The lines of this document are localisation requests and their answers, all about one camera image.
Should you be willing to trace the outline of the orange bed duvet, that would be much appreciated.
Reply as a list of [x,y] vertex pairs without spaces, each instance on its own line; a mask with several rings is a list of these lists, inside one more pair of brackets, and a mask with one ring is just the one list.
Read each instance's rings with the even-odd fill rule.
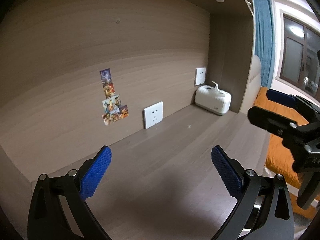
[[[306,125],[308,123],[294,109],[268,100],[266,96],[267,90],[267,87],[260,88],[254,101],[255,106],[283,115],[296,121],[298,125]],[[274,176],[276,173],[282,174],[288,184],[293,212],[305,218],[312,219],[317,213],[314,206],[310,206],[304,210],[297,205],[298,190],[300,189],[301,183],[299,182],[298,175],[292,169],[292,164],[293,156],[290,150],[282,145],[282,139],[280,137],[271,134],[265,160],[264,174],[267,176]]]

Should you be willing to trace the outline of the beige padded headboard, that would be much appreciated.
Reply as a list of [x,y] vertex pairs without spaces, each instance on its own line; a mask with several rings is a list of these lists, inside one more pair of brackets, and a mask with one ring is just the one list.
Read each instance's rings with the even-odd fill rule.
[[249,73],[249,81],[246,91],[247,100],[249,106],[253,106],[253,103],[258,95],[261,87],[261,62],[257,55],[253,55],[251,68]]

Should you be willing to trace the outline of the dark framed window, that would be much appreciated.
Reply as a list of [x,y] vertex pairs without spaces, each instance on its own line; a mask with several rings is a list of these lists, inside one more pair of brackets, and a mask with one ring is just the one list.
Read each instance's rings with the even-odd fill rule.
[[280,78],[319,99],[319,31],[285,15]]

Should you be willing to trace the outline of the white tissue box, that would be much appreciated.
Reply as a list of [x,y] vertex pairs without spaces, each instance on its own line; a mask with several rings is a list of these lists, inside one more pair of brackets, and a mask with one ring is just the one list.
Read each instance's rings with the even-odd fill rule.
[[217,115],[224,115],[229,111],[232,96],[230,93],[220,90],[216,82],[214,86],[203,85],[195,94],[195,104]]

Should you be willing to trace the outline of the blue curtain left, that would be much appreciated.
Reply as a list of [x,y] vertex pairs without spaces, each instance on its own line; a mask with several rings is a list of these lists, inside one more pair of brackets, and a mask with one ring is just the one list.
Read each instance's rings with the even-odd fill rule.
[[275,38],[271,0],[253,0],[255,52],[261,63],[261,85],[271,88],[274,73]]

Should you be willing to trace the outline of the white wall socket right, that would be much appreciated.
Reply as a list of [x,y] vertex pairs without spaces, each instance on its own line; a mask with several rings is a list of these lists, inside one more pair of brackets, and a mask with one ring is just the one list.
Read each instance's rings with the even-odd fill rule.
[[199,86],[205,83],[206,79],[206,68],[196,68],[195,72],[195,85]]

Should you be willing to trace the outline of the white wall socket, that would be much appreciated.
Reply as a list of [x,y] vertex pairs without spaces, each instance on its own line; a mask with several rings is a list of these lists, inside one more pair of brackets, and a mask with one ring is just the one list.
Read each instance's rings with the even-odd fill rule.
[[199,86],[205,83],[206,79],[206,68],[196,68],[195,72],[195,85]]
[[163,120],[163,102],[160,101],[154,105],[143,109],[144,128],[148,129]]

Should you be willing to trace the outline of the white wall socket left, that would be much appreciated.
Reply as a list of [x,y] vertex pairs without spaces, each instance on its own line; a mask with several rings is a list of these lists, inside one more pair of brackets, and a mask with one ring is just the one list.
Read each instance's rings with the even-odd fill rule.
[[154,105],[143,109],[144,128],[148,129],[163,120],[163,102],[160,101]]

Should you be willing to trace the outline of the colourful wall stickers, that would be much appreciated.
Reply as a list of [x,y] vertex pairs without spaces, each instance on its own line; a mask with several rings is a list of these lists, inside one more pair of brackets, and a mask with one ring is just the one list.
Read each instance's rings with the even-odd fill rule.
[[105,99],[102,101],[104,109],[102,119],[105,126],[108,126],[128,117],[129,110],[127,105],[121,103],[120,95],[115,91],[110,68],[101,70],[99,74],[105,95]]

